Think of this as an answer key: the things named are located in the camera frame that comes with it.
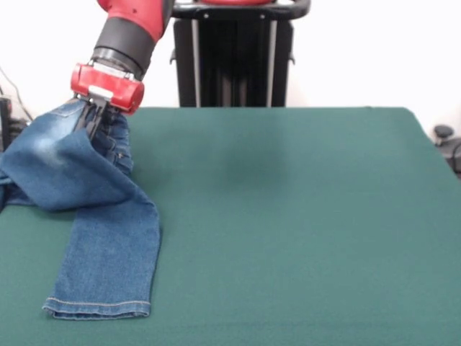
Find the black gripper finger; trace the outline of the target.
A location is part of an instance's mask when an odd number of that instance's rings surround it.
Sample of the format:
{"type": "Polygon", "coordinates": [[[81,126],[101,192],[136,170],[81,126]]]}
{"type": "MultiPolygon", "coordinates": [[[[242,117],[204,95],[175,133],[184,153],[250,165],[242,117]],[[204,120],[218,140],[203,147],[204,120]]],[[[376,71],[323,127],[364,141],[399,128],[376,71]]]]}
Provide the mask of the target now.
{"type": "Polygon", "coordinates": [[[93,102],[89,105],[89,114],[92,115],[92,117],[86,123],[86,132],[90,141],[93,140],[98,127],[103,120],[108,105],[109,103],[107,101],[93,102]]]}
{"type": "Polygon", "coordinates": [[[94,119],[94,103],[86,102],[81,114],[79,115],[73,131],[84,129],[87,133],[91,132],[91,127],[94,119]]]}

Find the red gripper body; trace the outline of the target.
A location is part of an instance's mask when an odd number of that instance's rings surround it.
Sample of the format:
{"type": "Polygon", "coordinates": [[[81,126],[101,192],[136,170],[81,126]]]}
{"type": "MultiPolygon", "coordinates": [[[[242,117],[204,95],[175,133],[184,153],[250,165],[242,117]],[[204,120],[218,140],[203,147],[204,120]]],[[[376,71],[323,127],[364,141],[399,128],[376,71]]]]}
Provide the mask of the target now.
{"type": "Polygon", "coordinates": [[[132,115],[140,107],[145,87],[132,73],[99,63],[77,63],[71,75],[71,90],[80,97],[106,102],[132,115]]]}

